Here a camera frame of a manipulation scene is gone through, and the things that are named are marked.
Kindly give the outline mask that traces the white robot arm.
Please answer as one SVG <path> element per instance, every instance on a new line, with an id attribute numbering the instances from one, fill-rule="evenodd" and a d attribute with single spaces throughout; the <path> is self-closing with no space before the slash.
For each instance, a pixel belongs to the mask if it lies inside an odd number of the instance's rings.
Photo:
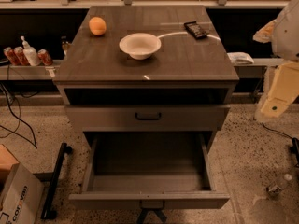
<path id="1" fill-rule="evenodd" d="M 270 42 L 273 53 L 283 60 L 255 112 L 257 121 L 266 122 L 278 118 L 299 96 L 299 0 L 291 0 L 253 39 Z"/>

